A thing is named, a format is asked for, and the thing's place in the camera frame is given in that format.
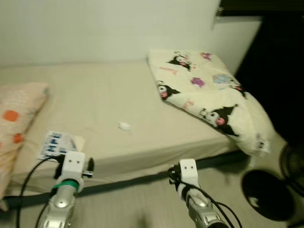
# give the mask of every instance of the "folded blanket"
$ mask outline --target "folded blanket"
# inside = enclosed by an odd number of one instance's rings
[[[149,64],[163,101],[231,137],[249,155],[270,152],[275,131],[266,112],[216,55],[151,51]]]

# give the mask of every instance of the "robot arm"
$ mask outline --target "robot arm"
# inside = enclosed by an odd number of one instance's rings
[[[38,222],[38,228],[67,228],[73,216],[75,195],[84,188],[83,176],[92,177],[94,162],[89,161],[88,170],[84,171],[85,154],[68,152],[59,162],[55,177],[57,185],[52,189],[53,196],[48,202],[45,215]]]
[[[168,170],[170,183],[175,184],[179,196],[186,202],[189,216],[197,228],[228,228],[218,213],[213,209],[211,201],[196,188],[198,184],[198,172],[194,159],[182,159],[178,165]]]

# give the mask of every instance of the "orange polka dot pillow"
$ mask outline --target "orange polka dot pillow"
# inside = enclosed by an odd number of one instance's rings
[[[0,199],[9,184],[24,133],[46,100],[48,85],[0,85]]]

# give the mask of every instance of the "mattress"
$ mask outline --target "mattress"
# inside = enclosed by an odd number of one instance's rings
[[[19,193],[47,130],[85,138],[95,160],[85,186],[124,181],[167,170],[182,158],[202,159],[236,150],[228,137],[165,104],[146,61],[23,66],[0,69],[0,84],[47,82],[49,99],[28,130],[7,195]],[[131,126],[118,128],[119,122]],[[46,162],[26,194],[49,192],[57,164]]]

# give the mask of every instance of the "floor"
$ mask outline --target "floor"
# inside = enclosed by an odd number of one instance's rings
[[[255,168],[263,167],[279,174],[278,160],[284,144],[284,140],[277,136],[273,141],[273,153],[258,159]],[[244,228],[285,228],[285,222],[271,221],[259,215],[243,197],[241,177],[250,169],[246,163],[240,162],[199,170],[199,182],[213,198],[229,205],[236,212]],[[22,211],[21,228],[35,227],[41,207],[39,205]],[[14,227],[14,212],[0,214],[0,227]],[[71,227],[194,228],[195,225],[175,188],[163,179],[78,198]]]

